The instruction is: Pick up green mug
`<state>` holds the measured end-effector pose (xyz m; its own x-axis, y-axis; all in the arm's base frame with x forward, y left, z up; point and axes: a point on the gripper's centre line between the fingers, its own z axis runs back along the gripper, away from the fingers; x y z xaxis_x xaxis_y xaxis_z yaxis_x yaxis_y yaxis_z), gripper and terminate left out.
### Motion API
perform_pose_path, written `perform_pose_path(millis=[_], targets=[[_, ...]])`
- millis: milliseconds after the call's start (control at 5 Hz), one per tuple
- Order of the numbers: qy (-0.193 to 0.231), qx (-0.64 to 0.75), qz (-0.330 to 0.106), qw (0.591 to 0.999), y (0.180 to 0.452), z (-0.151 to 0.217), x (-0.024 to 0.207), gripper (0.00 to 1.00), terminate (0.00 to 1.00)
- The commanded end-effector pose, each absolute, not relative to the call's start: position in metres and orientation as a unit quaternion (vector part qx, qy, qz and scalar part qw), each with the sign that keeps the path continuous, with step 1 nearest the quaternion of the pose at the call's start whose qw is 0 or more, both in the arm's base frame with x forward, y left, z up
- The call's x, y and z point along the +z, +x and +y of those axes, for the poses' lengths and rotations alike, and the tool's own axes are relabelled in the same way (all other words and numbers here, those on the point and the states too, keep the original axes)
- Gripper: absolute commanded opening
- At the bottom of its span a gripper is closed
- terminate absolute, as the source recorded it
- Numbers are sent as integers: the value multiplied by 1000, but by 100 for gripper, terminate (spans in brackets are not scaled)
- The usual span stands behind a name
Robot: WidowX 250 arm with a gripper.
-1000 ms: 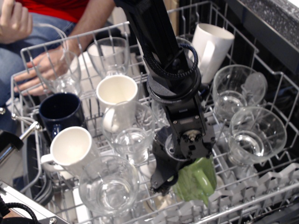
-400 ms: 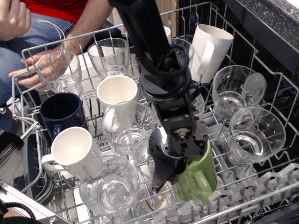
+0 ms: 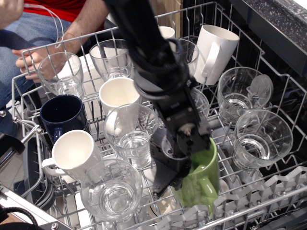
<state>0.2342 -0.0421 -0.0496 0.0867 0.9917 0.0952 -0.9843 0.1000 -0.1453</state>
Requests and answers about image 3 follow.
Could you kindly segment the person's forearm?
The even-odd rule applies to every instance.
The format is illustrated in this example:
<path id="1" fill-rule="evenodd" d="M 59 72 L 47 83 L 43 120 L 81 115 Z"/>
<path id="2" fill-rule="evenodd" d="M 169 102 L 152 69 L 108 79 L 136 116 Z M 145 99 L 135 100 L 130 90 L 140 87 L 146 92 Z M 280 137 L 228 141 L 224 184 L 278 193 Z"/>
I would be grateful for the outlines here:
<path id="1" fill-rule="evenodd" d="M 56 52 L 77 53 L 89 39 L 87 34 L 96 32 L 108 16 L 109 11 L 103 0 L 87 0 L 80 13 L 64 32 L 64 42 L 55 47 Z"/>

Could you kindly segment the person's hand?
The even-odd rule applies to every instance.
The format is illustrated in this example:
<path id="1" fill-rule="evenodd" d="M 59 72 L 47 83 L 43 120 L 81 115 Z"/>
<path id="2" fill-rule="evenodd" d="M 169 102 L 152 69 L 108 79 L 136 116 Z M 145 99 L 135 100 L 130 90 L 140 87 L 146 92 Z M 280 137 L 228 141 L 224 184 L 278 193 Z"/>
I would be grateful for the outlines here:
<path id="1" fill-rule="evenodd" d="M 38 68 L 44 58 L 57 52 L 64 52 L 64 48 L 60 46 L 58 48 L 51 46 L 49 48 L 40 48 L 30 52 L 26 52 L 26 49 L 12 50 L 12 53 L 18 56 L 15 65 L 20 69 L 21 73 L 27 73 L 29 70 L 34 70 L 34 67 Z"/>

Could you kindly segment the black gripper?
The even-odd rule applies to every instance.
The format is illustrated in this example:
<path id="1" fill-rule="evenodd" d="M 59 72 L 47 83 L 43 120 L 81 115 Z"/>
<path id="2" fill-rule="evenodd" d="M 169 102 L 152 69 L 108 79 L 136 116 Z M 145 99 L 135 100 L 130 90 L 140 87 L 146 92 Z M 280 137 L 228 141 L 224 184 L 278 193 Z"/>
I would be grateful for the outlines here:
<path id="1" fill-rule="evenodd" d="M 156 91 L 150 101 L 164 123 L 150 140 L 151 157 L 156 164 L 153 197 L 159 199 L 169 186 L 179 190 L 191 169 L 191 155 L 211 146 L 210 126 L 200 117 L 190 89 Z"/>

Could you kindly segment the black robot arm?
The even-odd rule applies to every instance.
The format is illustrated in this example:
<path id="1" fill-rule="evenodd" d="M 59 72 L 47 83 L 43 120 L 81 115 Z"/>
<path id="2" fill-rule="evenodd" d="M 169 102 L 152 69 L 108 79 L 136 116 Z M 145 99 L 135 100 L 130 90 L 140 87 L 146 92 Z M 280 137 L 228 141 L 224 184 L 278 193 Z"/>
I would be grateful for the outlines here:
<path id="1" fill-rule="evenodd" d="M 137 92 L 149 100 L 164 127 L 150 139 L 156 164 L 153 195 L 159 198 L 168 186 L 180 189 L 191 169 L 191 155 L 211 146 L 210 127 L 200 117 L 191 97 L 191 84 L 183 49 L 174 52 L 174 39 L 164 39 L 150 3 L 146 0 L 108 0 L 106 5 L 127 43 L 136 67 Z"/>

